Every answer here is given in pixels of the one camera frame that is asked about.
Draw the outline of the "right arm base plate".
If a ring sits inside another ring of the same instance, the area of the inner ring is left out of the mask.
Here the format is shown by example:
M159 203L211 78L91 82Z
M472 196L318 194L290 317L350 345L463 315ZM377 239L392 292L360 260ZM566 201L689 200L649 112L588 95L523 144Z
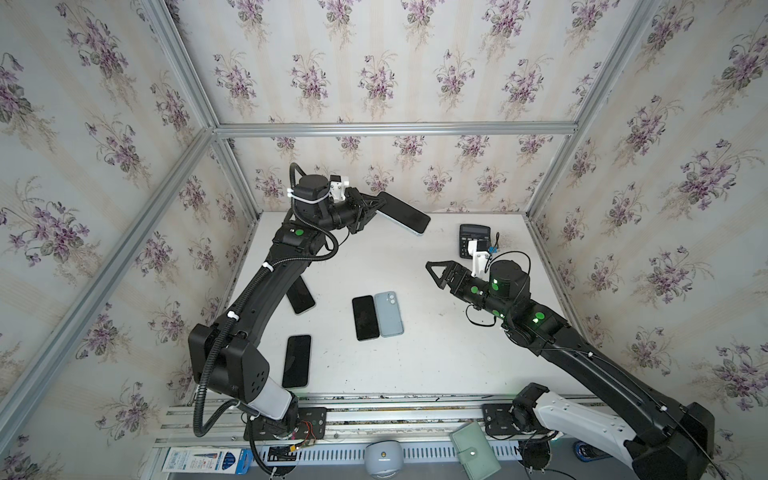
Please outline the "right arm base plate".
M557 431L546 429L531 411L514 403L485 403L481 410L485 433L497 440L516 436L552 439L558 435Z

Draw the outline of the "light blue phone case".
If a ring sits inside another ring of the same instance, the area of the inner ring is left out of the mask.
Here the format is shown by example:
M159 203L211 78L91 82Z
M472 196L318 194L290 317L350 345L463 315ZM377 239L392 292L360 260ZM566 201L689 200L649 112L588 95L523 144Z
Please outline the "light blue phone case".
M374 295L374 305L381 337L389 338L404 333L400 304L393 291Z

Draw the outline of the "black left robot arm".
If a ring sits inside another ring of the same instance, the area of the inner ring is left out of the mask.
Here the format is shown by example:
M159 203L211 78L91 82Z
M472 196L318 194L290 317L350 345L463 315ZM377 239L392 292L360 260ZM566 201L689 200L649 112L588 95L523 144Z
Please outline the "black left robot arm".
M386 203L380 195L346 186L338 175L307 174L297 163L289 166L287 196L289 210L255 275L212 324L198 324L188 336L197 384L196 437L205 436L231 408L263 419L276 436L297 428L298 399L271 379L270 364L258 349L262 335L301 274L339 252L335 231L362 231Z

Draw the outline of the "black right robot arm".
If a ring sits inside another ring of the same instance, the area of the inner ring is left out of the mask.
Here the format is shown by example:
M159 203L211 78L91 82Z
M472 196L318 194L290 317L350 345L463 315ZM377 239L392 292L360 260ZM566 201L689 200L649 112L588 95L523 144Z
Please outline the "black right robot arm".
M713 414L653 389L592 346L563 316L532 299L530 275L516 262L492 263L486 280L455 261L425 267L439 288L491 314L512 343L569 374L612 411L574 404L530 383L509 411L520 433L554 431L577 438L629 466L640 479L700 479L712 466Z

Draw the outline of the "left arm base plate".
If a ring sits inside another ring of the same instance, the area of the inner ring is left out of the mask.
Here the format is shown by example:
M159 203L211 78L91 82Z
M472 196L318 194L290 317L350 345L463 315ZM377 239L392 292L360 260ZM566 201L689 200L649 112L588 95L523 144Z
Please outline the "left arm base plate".
M255 441L321 440L325 437L328 410L324 407L298 407L283 420L258 417L252 421Z

